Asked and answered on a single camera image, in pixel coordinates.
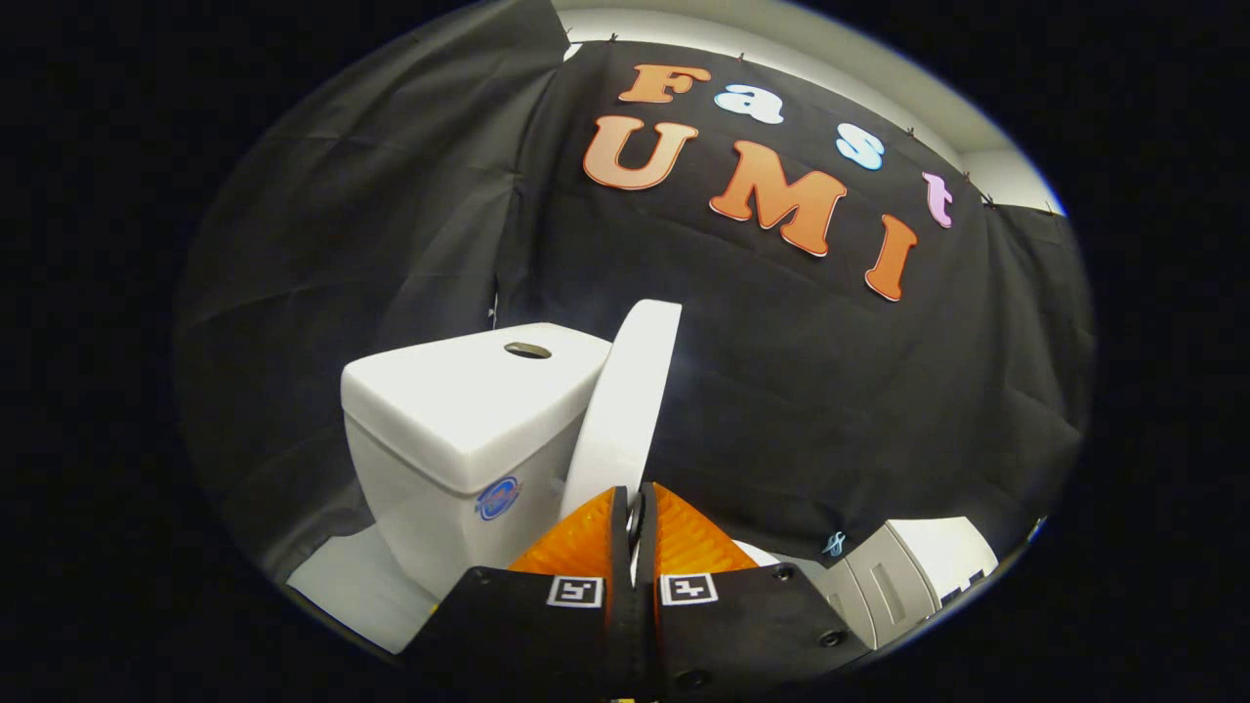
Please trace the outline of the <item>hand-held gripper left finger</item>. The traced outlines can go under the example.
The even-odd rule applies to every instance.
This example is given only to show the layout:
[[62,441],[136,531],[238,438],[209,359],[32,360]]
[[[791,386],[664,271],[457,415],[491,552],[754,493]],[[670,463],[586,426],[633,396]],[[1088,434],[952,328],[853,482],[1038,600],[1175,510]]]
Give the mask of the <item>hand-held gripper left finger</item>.
[[591,498],[508,568],[470,565],[405,649],[438,699],[611,699],[638,672],[630,500]]

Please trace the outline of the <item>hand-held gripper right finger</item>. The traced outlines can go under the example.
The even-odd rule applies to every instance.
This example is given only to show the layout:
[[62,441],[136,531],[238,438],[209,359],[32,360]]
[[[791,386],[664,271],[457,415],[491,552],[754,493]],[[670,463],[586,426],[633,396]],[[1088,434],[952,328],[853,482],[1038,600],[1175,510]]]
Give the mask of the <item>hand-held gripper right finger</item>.
[[642,695],[781,697],[870,653],[791,560],[758,564],[658,483],[640,503]]

